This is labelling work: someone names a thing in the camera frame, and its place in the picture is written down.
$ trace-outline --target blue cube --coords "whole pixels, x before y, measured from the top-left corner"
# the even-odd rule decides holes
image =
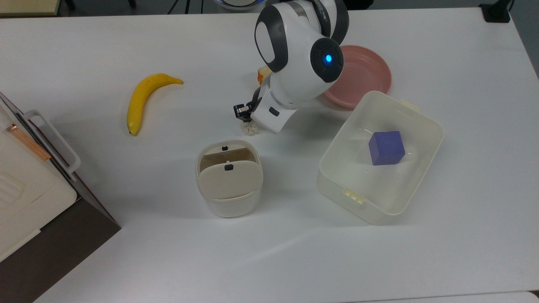
[[[403,140],[397,130],[372,134],[369,149],[372,165],[397,164],[405,154]]]

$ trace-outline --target transparent plastic container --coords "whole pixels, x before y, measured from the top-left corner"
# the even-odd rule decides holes
[[[400,131],[406,154],[398,164],[372,165],[375,132]],[[320,160],[321,194],[370,224],[401,214],[438,151],[444,131],[417,108],[381,92],[369,92]]]

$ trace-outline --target banana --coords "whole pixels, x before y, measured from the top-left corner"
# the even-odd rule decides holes
[[[183,84],[183,81],[160,73],[146,77],[137,85],[127,109],[127,129],[131,135],[135,136],[139,132],[144,104],[148,97],[154,90],[169,84]]]

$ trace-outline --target floor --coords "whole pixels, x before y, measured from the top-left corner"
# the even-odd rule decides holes
[[[369,9],[477,7],[480,3],[494,2],[495,0],[375,0]],[[134,9],[127,0],[74,0],[74,3],[77,8],[70,11],[64,0],[61,0],[58,15],[73,17],[217,12],[213,0],[137,0],[137,7]],[[535,72],[539,75],[539,1],[516,0],[511,15]]]

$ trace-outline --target white table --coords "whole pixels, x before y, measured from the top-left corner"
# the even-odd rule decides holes
[[[263,65],[257,15],[0,20],[0,89],[40,110],[123,229],[40,302],[345,302],[539,288],[539,81],[514,24],[477,8],[354,11],[344,44],[380,54],[389,94],[445,138],[403,214],[369,226],[318,193],[318,162],[349,112],[313,101],[277,135],[243,136],[232,106]],[[185,80],[148,101],[136,84]],[[196,187],[207,145],[243,139],[262,202],[214,216]]]

